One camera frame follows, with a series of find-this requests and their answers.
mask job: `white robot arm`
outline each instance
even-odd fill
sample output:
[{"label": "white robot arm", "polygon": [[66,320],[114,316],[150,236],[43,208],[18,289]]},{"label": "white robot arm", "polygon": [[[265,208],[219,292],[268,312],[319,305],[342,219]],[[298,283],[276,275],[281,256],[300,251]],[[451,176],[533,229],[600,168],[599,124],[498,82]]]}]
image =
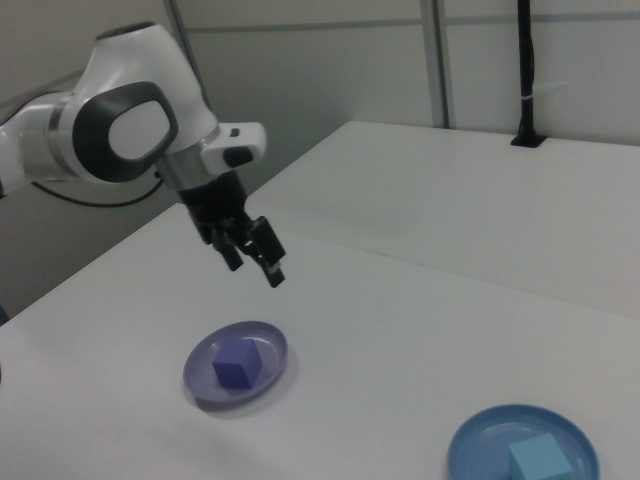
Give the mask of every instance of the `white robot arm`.
[{"label": "white robot arm", "polygon": [[242,265],[237,248],[277,286],[284,249],[264,217],[245,213],[232,171],[261,159],[264,128],[219,123],[200,88],[163,27],[105,32],[71,92],[35,98],[0,126],[0,197],[42,180],[127,182],[155,165],[232,270]]}]

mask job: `white table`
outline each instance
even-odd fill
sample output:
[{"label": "white table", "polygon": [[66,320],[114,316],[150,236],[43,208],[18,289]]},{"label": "white table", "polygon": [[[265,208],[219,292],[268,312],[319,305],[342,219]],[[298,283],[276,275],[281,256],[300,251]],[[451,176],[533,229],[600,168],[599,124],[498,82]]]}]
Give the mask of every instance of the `white table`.
[{"label": "white table", "polygon": [[640,148],[348,123],[251,200],[283,228],[640,318]]},{"label": "white table", "polygon": [[[313,239],[266,210],[288,253],[275,290],[254,265],[229,273],[178,205],[0,328],[0,478],[444,480],[459,425],[512,402],[580,425],[603,480],[636,477],[638,320]],[[199,409],[187,355],[247,319],[287,335],[283,377]]]}]

